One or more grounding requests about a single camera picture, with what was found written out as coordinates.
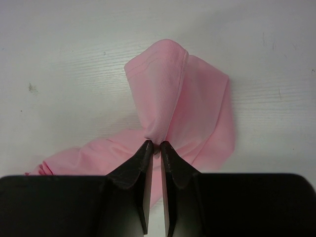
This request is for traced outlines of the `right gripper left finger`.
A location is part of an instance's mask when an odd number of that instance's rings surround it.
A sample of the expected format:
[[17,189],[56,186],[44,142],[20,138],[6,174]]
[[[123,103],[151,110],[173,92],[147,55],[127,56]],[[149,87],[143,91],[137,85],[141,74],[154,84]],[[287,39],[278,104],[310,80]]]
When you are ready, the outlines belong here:
[[105,234],[148,233],[154,145],[146,140],[126,162],[107,175]]

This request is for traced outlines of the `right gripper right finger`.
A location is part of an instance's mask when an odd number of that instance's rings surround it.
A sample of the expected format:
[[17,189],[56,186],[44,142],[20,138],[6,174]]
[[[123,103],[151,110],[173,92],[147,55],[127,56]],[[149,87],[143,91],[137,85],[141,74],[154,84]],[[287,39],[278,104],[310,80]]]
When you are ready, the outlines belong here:
[[160,145],[165,234],[188,236],[196,225],[198,207],[193,176],[197,170],[181,158],[168,141]]

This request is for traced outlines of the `pink t shirt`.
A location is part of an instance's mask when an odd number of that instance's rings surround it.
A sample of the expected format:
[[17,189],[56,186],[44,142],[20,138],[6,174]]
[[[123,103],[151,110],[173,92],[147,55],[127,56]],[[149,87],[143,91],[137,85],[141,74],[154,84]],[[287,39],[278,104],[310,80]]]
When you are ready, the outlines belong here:
[[198,170],[218,169],[233,153],[229,77],[178,43],[164,39],[124,67],[140,129],[126,129],[43,160],[31,175],[106,175],[146,140],[168,141]]

